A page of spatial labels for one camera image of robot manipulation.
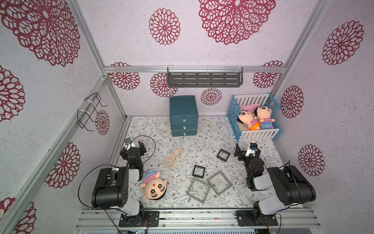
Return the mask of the teal drawer cabinet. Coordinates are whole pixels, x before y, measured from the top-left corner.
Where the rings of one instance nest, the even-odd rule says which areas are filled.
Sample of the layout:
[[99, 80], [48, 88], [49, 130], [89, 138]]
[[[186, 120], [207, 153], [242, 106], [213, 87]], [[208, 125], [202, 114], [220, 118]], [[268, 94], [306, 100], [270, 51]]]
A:
[[198, 109], [195, 96], [169, 98], [169, 120], [173, 137], [197, 135]]

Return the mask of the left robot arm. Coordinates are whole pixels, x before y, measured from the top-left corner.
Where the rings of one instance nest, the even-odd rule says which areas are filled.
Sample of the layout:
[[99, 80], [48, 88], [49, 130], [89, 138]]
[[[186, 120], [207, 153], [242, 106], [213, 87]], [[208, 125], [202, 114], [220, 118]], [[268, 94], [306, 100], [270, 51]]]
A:
[[100, 170], [91, 197], [94, 208], [112, 208], [125, 217], [145, 219], [142, 203], [129, 198], [129, 183], [141, 181], [144, 175], [141, 157], [147, 150], [143, 142], [140, 141], [138, 144], [138, 147], [130, 144], [120, 151], [123, 159], [128, 162], [127, 166]]

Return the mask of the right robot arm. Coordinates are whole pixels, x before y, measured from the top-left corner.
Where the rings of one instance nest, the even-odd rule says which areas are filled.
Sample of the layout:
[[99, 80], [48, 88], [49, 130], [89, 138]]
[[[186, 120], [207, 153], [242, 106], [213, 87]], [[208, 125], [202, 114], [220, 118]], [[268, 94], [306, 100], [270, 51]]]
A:
[[316, 199], [314, 187], [295, 166], [267, 168], [260, 155], [261, 150], [255, 142], [251, 142], [246, 151], [239, 144], [235, 146], [234, 156], [244, 162], [247, 187], [252, 192], [275, 190], [268, 198], [253, 204], [252, 218], [274, 218], [279, 211]]

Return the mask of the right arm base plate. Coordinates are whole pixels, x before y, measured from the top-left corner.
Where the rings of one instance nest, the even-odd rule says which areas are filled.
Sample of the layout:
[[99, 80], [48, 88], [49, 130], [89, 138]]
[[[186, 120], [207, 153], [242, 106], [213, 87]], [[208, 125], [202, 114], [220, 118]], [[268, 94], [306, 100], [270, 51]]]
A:
[[238, 225], [241, 227], [249, 226], [278, 226], [275, 215], [264, 215], [260, 211], [252, 210], [237, 210], [236, 218]]

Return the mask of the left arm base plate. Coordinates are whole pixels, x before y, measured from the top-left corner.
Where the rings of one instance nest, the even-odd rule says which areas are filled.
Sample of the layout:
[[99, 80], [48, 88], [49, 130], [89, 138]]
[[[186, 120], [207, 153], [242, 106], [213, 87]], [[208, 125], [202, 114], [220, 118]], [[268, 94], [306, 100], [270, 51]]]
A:
[[141, 211], [138, 215], [121, 215], [119, 227], [158, 227], [159, 211]]

